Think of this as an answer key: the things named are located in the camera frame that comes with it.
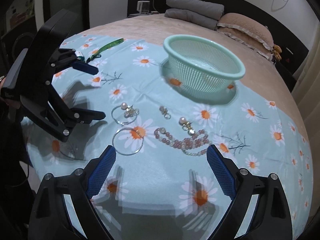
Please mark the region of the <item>person's left hand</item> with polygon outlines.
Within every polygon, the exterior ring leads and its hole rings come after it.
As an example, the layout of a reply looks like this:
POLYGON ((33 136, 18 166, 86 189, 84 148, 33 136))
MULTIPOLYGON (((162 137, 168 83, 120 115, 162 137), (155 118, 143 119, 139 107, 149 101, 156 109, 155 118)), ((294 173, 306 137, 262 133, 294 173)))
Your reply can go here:
POLYGON ((4 81, 5 81, 5 76, 1 76, 0 88, 2 88, 4 81))

